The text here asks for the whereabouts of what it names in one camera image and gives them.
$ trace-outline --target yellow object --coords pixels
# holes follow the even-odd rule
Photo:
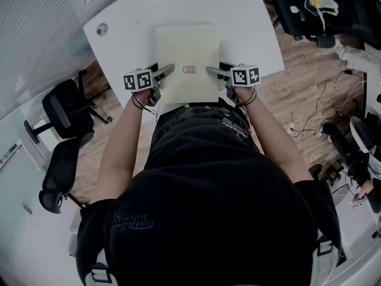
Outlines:
[[[312,3],[311,3],[313,6],[317,7],[317,8],[321,8],[321,5],[319,3],[319,0],[312,0]]]

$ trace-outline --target wrist strap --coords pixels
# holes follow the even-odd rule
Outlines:
[[[252,102],[254,102],[254,100],[256,99],[256,97],[257,97],[257,90],[255,90],[255,88],[253,88],[253,89],[252,89],[252,95],[251,95],[251,97],[250,97],[246,102],[239,103],[236,107],[242,107],[242,106],[249,105],[249,104],[251,104]]]

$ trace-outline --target printed logo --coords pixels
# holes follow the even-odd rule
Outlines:
[[[129,229],[149,229],[154,225],[154,220],[146,214],[117,215],[113,221],[111,231],[116,228],[128,227]]]

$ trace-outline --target white desk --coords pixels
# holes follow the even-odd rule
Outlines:
[[[220,61],[260,67],[261,76],[284,70],[278,41],[262,0],[118,0],[84,27],[89,43],[124,107],[131,93],[123,74],[156,63],[155,28],[212,23],[220,39]],[[96,29],[106,23],[100,37]],[[148,113],[143,122],[152,119]]]

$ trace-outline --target black shoe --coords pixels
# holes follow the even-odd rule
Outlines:
[[[310,167],[310,169],[308,170],[312,176],[312,178],[314,178],[315,180],[319,180],[319,174],[321,172],[321,169],[323,168],[323,166],[321,164],[315,164],[314,166]]]

